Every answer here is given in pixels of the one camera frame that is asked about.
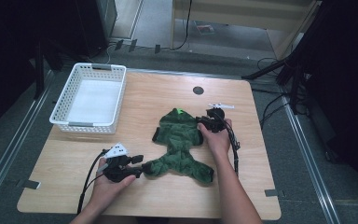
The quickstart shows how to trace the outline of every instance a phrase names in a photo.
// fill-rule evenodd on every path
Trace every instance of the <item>hand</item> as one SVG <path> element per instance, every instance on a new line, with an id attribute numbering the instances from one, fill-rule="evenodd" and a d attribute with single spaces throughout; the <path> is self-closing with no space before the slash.
<path id="1" fill-rule="evenodd" d="M 98 167 L 106 163 L 105 158 L 100 159 Z M 71 223 L 92 223 L 119 195 L 119 193 L 129 186 L 136 178 L 135 175 L 129 175 L 119 183 L 110 181 L 102 172 L 97 173 L 99 176 L 94 182 L 89 203 L 83 208 L 81 213 Z"/>
<path id="2" fill-rule="evenodd" d="M 231 119 L 225 119 L 225 121 L 231 126 Z M 212 133 L 207 130 L 202 123 L 199 123 L 199 129 L 208 143 L 209 149 L 212 151 L 214 160 L 221 160 L 228 158 L 228 150 L 231 146 L 228 138 L 227 129 L 222 130 L 219 133 Z"/>
<path id="3" fill-rule="evenodd" d="M 105 158 L 100 159 L 98 167 L 103 166 L 106 163 Z M 134 180 L 135 175 L 130 175 L 124 178 L 119 183 L 110 181 L 105 175 L 98 177 L 94 182 L 94 188 L 92 190 L 91 198 L 87 206 L 94 206 L 102 213 L 118 196 L 118 194 L 127 186 L 129 186 Z"/>

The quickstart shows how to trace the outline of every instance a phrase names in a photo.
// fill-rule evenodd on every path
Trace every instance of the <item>gray floor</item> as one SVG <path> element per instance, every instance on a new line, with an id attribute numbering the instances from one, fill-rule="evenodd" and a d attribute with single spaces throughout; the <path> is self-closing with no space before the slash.
<path id="1" fill-rule="evenodd" d="M 133 38 L 138 39 L 139 48 L 133 52 L 129 52 L 128 46 L 124 46 L 120 50 L 111 48 L 109 50 L 110 63 L 123 64 L 129 68 L 202 73 L 209 74 L 211 77 L 239 79 L 241 76 L 250 75 L 259 69 L 257 60 L 273 57 L 270 44 L 265 39 L 267 35 L 264 31 L 218 24 L 212 24 L 216 31 L 215 35 L 200 36 L 197 29 L 193 29 L 184 49 L 179 51 L 165 50 L 155 54 L 153 47 L 156 44 L 168 47 L 169 31 L 167 33 L 167 30 L 162 29 L 162 27 L 169 24 L 162 19 L 163 16 L 159 16 L 161 20 L 158 20 L 156 18 L 158 13 L 154 12 L 155 10 L 163 11 L 163 8 L 166 8 L 165 5 L 168 5 L 167 2 L 170 1 L 163 1 L 163 3 L 158 1 L 158 6 L 161 8 L 149 5 L 154 2 L 145 1 L 140 20 L 134 31 Z M 143 21 L 152 20 L 156 21 L 156 25 L 147 28 L 147 23 L 149 25 L 155 23 Z M 180 29 L 183 31 L 183 23 L 181 21 L 176 23 L 179 31 L 175 45 L 179 45 L 181 44 Z M 235 42 L 234 40 L 227 41 L 228 38 L 232 37 L 232 35 L 229 35 L 229 31 L 225 31 L 223 34 L 217 32 L 220 29 L 231 28 L 233 29 L 230 32 L 233 32 L 233 34 L 240 32 L 248 34 L 234 35 L 236 36 L 234 39 L 238 38 L 238 44 L 245 42 L 239 49 L 236 49 L 235 45 L 231 45 Z M 242 39 L 241 36 L 249 36 L 250 40 Z M 109 58 L 107 54 L 102 53 L 92 60 L 96 63 L 106 63 Z M 260 66 L 267 66 L 269 62 L 264 61 Z M 52 102 L 57 100 L 72 65 L 73 62 L 66 60 L 62 71 L 55 72 L 55 80 L 48 93 L 48 98 L 1 185 L 0 223 L 67 223 L 74 217 L 74 215 L 23 214 L 18 212 L 16 206 L 22 189 L 15 187 L 17 181 L 27 178 L 34 168 L 51 128 L 48 117 L 54 106 Z M 275 74 L 273 73 L 265 75 L 251 81 L 251 85 L 254 89 L 279 91 L 279 87 L 274 83 L 274 77 Z M 19 101 L 0 119 L 0 158 L 31 105 L 33 93 L 34 86 L 26 91 Z M 260 118 L 267 104 L 276 96 L 276 93 L 254 91 L 255 105 Z M 282 101 L 275 102 L 268 111 L 272 111 L 281 104 Z M 297 117 L 304 134 L 307 136 L 312 155 L 324 178 L 324 183 L 329 190 L 341 223 L 358 223 L 358 174 L 346 164 L 333 164 L 327 161 L 324 157 L 323 144 L 310 118 L 306 116 Z M 268 119 L 264 125 L 263 137 L 275 186 L 280 192 L 279 201 L 282 209 L 282 217 L 279 220 L 266 221 L 266 223 L 327 223 L 285 110 L 279 110 Z"/>

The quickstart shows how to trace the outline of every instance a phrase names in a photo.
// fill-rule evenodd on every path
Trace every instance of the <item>person's right hand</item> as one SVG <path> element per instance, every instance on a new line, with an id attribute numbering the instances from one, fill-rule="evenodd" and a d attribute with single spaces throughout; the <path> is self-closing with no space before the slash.
<path id="1" fill-rule="evenodd" d="M 225 119 L 225 121 L 231 126 L 231 119 Z M 199 129 L 208 143 L 209 149 L 213 153 L 213 158 L 216 160 L 228 159 L 228 150 L 230 148 L 230 142 L 228 138 L 227 129 L 219 132 L 212 133 L 207 130 L 202 123 L 199 123 Z"/>

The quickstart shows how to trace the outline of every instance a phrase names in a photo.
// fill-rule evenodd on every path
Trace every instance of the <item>black stand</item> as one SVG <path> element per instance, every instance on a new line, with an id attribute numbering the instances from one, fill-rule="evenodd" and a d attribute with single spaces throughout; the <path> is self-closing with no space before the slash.
<path id="1" fill-rule="evenodd" d="M 276 63 L 273 63 L 272 65 L 266 67 L 266 68 L 263 68 L 261 69 L 260 71 L 258 72 L 255 72 L 251 75 L 248 75 L 248 76 L 242 76 L 241 78 L 242 79 L 255 79 L 255 78 L 258 78 L 258 77 L 262 77 L 264 76 L 265 74 L 269 73 L 269 72 L 272 72 L 274 71 L 275 69 L 278 69 L 282 66 L 284 66 L 284 64 L 286 63 L 286 61 L 288 61 L 289 57 L 286 57 L 280 61 L 277 61 Z"/>

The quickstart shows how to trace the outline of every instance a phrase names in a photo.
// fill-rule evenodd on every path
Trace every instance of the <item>green plush toy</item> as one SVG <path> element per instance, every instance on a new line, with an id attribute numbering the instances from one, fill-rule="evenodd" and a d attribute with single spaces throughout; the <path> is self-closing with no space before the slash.
<path id="1" fill-rule="evenodd" d="M 201 145 L 202 141 L 202 134 L 197 129 L 196 119 L 182 109 L 173 109 L 161 118 L 153 136 L 153 142 L 167 145 L 167 153 L 159 159 L 145 163 L 144 174 L 158 176 L 173 169 L 204 184 L 211 183 L 213 169 L 195 161 L 190 154 L 190 148 Z"/>

